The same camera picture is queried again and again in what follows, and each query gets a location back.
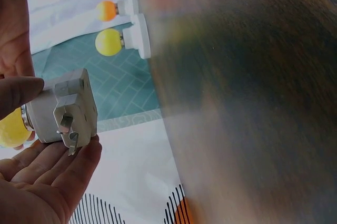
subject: teal tile pattern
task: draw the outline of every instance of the teal tile pattern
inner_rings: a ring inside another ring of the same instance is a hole
[[[121,31],[129,24],[115,29]],[[87,34],[33,55],[36,76],[45,80],[86,68],[89,72],[98,120],[108,120],[158,109],[148,63],[137,50],[122,49],[105,57],[95,48],[97,33]]]

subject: orange light bulb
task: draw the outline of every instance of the orange light bulb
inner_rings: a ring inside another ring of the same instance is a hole
[[[116,5],[111,1],[102,1],[96,6],[97,18],[101,21],[113,20],[116,15]]]

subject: palm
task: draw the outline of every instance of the palm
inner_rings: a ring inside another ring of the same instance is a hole
[[[9,209],[24,205],[19,216],[7,211],[7,222],[67,223],[99,162],[101,148],[96,137],[68,157],[63,142],[35,142],[14,158],[1,160],[1,198]]]
[[[0,0],[0,78],[33,76],[27,0]]]

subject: finger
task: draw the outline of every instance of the finger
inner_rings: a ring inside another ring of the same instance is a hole
[[[21,150],[21,149],[23,149],[23,144],[21,144],[20,146],[15,147],[13,149],[15,149],[15,150]]]
[[[15,63],[16,72],[22,76],[35,76],[31,51],[24,51]]]
[[[78,153],[70,166],[59,175],[52,186],[56,187],[73,212],[81,200],[90,178],[101,158],[102,146],[98,140],[91,140]]]
[[[46,173],[42,174],[38,179],[36,179],[34,184],[42,183],[50,186],[54,182],[54,180],[69,167],[69,165],[76,158],[78,152],[79,151],[69,157],[68,151],[65,151],[57,164],[55,164],[54,167],[52,167],[50,170],[48,170]]]
[[[40,78],[9,77],[0,80],[0,120],[39,95],[44,86]]]
[[[32,161],[47,147],[46,144],[36,141],[32,146],[17,154],[11,159],[0,160],[0,173],[6,181],[11,181],[20,170],[30,165]]]
[[[29,136],[27,141],[33,141],[35,139],[35,131],[31,133],[31,136]]]
[[[13,176],[11,182],[33,184],[36,179],[49,171],[68,148],[63,141],[48,145],[26,168]]]

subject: white fabric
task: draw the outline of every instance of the white fabric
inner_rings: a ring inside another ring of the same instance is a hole
[[[28,0],[32,54],[71,38],[130,21],[126,16],[116,16],[109,22],[99,21],[95,8],[101,1]]]

